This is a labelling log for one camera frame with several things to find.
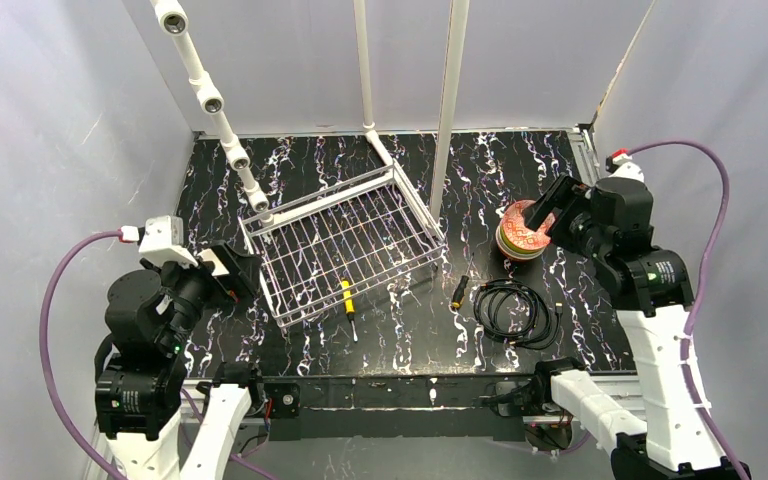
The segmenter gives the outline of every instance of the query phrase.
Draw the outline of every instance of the coiled black cable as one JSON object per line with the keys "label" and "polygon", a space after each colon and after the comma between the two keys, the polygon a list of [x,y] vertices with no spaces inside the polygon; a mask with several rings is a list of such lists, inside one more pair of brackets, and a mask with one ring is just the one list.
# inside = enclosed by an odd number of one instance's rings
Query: coiled black cable
{"label": "coiled black cable", "polygon": [[[503,330],[498,322],[499,309],[512,296],[525,303],[525,322],[519,329]],[[475,294],[472,308],[475,319],[484,327],[487,337],[497,342],[510,342],[517,347],[543,350],[555,343],[561,329],[562,305],[555,304],[553,315],[540,295],[519,280],[503,278],[481,285]]]}

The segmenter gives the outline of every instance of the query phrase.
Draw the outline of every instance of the gray backdrop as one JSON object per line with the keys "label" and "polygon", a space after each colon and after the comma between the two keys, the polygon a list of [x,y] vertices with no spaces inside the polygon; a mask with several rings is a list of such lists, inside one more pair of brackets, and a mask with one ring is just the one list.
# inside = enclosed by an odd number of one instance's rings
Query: gray backdrop
{"label": "gray backdrop", "polygon": [[[0,2],[0,479],[83,477],[39,366],[43,291],[79,239],[170,212],[189,132],[121,3]],[[138,265],[115,241],[77,260],[54,298],[51,355],[89,434],[107,286]]]}
{"label": "gray backdrop", "polygon": [[[659,1],[596,121],[596,147],[698,139],[732,195],[696,333],[713,414],[768,478],[768,2]],[[655,237],[694,271],[720,199],[711,162],[684,147],[640,154]]]}
{"label": "gray backdrop", "polygon": [[[237,133],[361,130],[351,0],[181,4]],[[187,123],[216,133],[148,0],[125,5]],[[589,122],[648,6],[473,0],[455,128]],[[367,2],[378,129],[437,129],[448,9],[448,0]]]}

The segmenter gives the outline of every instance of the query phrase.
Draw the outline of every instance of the metal wire rack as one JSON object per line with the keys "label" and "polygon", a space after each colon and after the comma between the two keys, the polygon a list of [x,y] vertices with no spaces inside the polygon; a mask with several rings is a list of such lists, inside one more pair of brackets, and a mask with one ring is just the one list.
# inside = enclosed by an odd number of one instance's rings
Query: metal wire rack
{"label": "metal wire rack", "polygon": [[248,250],[263,258],[261,287],[285,330],[341,304],[342,280],[360,295],[439,260],[444,247],[395,163],[240,224]]}

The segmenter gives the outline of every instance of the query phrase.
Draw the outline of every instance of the wire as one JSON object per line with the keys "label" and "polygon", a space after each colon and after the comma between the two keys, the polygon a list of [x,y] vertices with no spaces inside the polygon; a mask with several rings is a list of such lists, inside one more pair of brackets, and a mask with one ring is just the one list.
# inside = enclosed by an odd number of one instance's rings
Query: wire
{"label": "wire", "polygon": [[[572,414],[569,414],[569,421],[566,423],[566,425],[569,425],[572,422]],[[561,418],[558,420],[558,423],[555,424],[556,427],[560,427],[561,425],[564,425],[564,420],[567,418],[567,411],[564,409],[561,409]]]}
{"label": "wire", "polygon": [[184,398],[187,399],[187,403],[190,404],[190,408],[193,410],[193,415],[195,415],[199,423],[203,422],[204,414],[199,411],[198,405],[196,405],[196,401],[193,399],[193,396],[190,395],[190,392],[188,392],[186,388],[182,388],[181,393],[184,394]]}
{"label": "wire", "polygon": [[266,415],[263,416],[263,428],[269,433],[269,414],[272,413],[272,399],[269,399],[269,406],[266,407]]}
{"label": "wire", "polygon": [[584,435],[581,437],[581,439],[578,442],[576,442],[575,445],[571,447],[567,447],[564,450],[561,450],[560,452],[558,452],[558,455],[569,455],[570,453],[575,453],[576,451],[581,449],[581,447],[583,447],[584,444],[586,444],[587,441],[590,440],[592,437],[593,435],[591,435],[589,431],[585,430]]}
{"label": "wire", "polygon": [[[499,327],[499,309],[512,296],[525,303],[528,313],[522,328],[505,331]],[[517,347],[543,350],[555,342],[560,331],[560,308],[555,309],[553,317],[540,295],[519,280],[497,279],[479,286],[472,309],[475,319],[484,327],[484,334],[497,342],[507,341]]]}
{"label": "wire", "polygon": [[242,454],[243,454],[243,451],[246,449],[246,447],[248,447],[248,446],[249,446],[249,443],[250,443],[252,440],[255,440],[255,439],[258,439],[258,438],[266,438],[266,437],[268,437],[268,436],[269,436],[269,434],[268,434],[268,433],[262,433],[262,434],[260,434],[260,435],[255,435],[255,436],[253,436],[253,437],[249,438],[248,440],[246,440],[246,443],[244,443],[244,444],[243,444],[243,448],[241,448],[241,449],[240,449],[240,455],[242,455]]}
{"label": "wire", "polygon": [[247,413],[246,416],[247,417],[253,417],[253,416],[257,415],[258,413],[262,412],[263,409],[266,408],[266,403],[267,403],[266,401],[260,402],[260,406],[257,407],[257,410],[255,410],[253,412]]}
{"label": "wire", "polygon": [[57,385],[54,381],[54,372],[51,369],[51,355],[48,349],[48,321],[51,314],[51,300],[54,298],[54,290],[57,288],[57,283],[60,281],[60,277],[63,276],[63,271],[69,265],[69,262],[74,259],[78,253],[83,250],[87,245],[94,243],[98,240],[105,238],[121,238],[122,234],[119,231],[101,232],[90,235],[89,237],[78,242],[77,245],[72,247],[66,256],[60,260],[57,264],[57,268],[54,269],[54,273],[51,275],[51,279],[48,281],[48,286],[45,289],[45,295],[42,299],[42,308],[40,309],[40,329],[39,329],[39,349],[40,349],[40,362],[42,363],[42,375],[45,378],[45,388],[48,390],[48,397],[51,399],[51,405],[54,407],[54,411],[57,413],[57,417],[63,426],[66,427],[66,431],[75,440],[81,449],[86,452],[87,455],[101,467],[102,470],[107,472],[115,480],[127,480],[127,478],[119,473],[119,470],[107,462],[90,443],[81,435],[78,428],[72,422],[69,413],[66,412],[66,408],[63,406],[63,401],[60,400],[60,394],[57,393]]}
{"label": "wire", "polygon": [[555,439],[552,438],[551,433],[549,433],[546,430],[543,430],[542,428],[537,428],[535,430],[534,436],[537,437],[538,440],[543,440],[544,442],[551,444],[553,447],[557,448],[558,450],[564,449],[564,447],[560,446],[558,442],[556,442]]}
{"label": "wire", "polygon": [[[697,282],[699,285],[699,290],[696,293],[696,301],[693,303],[693,306],[690,309],[690,314],[687,316],[687,321],[684,324],[684,334],[687,336],[687,338],[682,339],[680,343],[680,355],[681,361],[683,362],[681,369],[682,374],[684,375],[684,383],[687,385],[687,390],[690,392],[690,398],[693,400],[693,403],[701,405],[702,396],[699,394],[699,387],[696,385],[696,380],[693,378],[693,371],[691,370],[690,365],[687,364],[687,360],[690,358],[690,345],[693,341],[693,329],[696,326],[696,318],[699,314],[699,309],[702,306],[702,301],[705,299],[705,294],[707,293],[708,271],[711,266],[711,252],[714,250],[714,244],[717,241],[717,237],[720,235],[720,230],[723,228],[723,222],[726,218],[726,210],[728,209],[731,186],[729,183],[726,166],[723,161],[720,160],[720,157],[718,157],[717,154],[714,153],[710,148],[692,140],[664,140],[661,142],[649,143],[646,145],[641,145],[637,148],[629,149],[628,155],[634,155],[638,152],[643,152],[651,148],[664,145],[685,145],[695,148],[707,155],[708,158],[714,162],[714,165],[717,167],[717,171],[720,173],[720,180],[722,181],[723,188],[722,198],[720,199],[720,209],[717,212],[717,219],[714,222],[714,228],[711,230],[711,236],[708,237],[708,243],[705,245],[705,250],[702,252],[702,260],[699,263],[699,281]],[[729,462],[731,462],[731,464],[734,466],[738,477],[740,477],[741,480],[749,480],[749,475],[746,473],[746,470],[744,470],[743,464],[740,463],[740,460],[737,458],[737,454],[731,448],[731,445],[729,445],[729,443],[726,441],[723,432],[719,429],[719,427],[717,427],[716,422],[714,422],[713,417],[711,417],[711,412],[709,412],[704,405],[697,407],[697,409],[699,411],[699,416],[702,418],[702,421],[705,423],[705,425],[708,426],[708,428],[711,430],[711,433],[714,435],[714,438],[716,438],[720,445],[723,447],[723,450],[726,452],[726,456],[728,457]]]}

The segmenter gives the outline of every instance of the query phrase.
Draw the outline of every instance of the black tabletop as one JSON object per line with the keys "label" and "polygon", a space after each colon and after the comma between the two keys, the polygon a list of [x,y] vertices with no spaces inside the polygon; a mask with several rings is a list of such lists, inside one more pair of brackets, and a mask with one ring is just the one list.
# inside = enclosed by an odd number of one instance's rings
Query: black tabletop
{"label": "black tabletop", "polygon": [[[435,137],[382,140],[427,202]],[[362,136],[254,138],[243,145],[273,207],[382,165]],[[209,377],[223,360],[256,362],[267,376],[530,372],[540,359],[561,356],[574,356],[591,371],[632,370],[628,341],[585,259],[550,245],[538,259],[511,263],[496,247],[494,232],[505,208],[536,199],[561,173],[578,176],[566,132],[455,134],[441,214],[447,249],[438,272],[423,267],[406,288],[382,286],[357,298],[358,343],[342,311],[291,326],[287,335],[262,300],[248,309],[206,312],[186,349],[190,375]],[[217,140],[196,142],[177,215],[184,219],[188,248],[226,240],[244,250],[238,217],[252,211]],[[471,304],[450,309],[473,252],[468,292],[481,281],[512,277],[548,305],[563,304],[555,344],[540,352],[505,346],[484,336]],[[516,314],[516,305],[506,310]]]}

